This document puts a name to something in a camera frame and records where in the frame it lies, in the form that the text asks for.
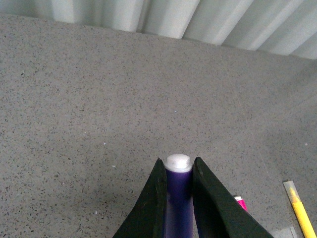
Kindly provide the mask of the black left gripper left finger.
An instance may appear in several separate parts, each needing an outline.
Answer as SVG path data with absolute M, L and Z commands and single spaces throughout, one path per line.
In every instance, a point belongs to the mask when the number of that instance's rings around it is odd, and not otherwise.
M 167 176 L 158 158 L 133 209 L 115 238 L 163 238 L 166 234 Z

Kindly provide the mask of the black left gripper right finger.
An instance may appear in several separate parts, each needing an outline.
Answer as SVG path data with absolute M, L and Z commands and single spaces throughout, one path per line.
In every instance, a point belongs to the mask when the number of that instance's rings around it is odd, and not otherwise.
M 241 207 L 200 157 L 193 163 L 192 196 L 199 237 L 272 237 Z

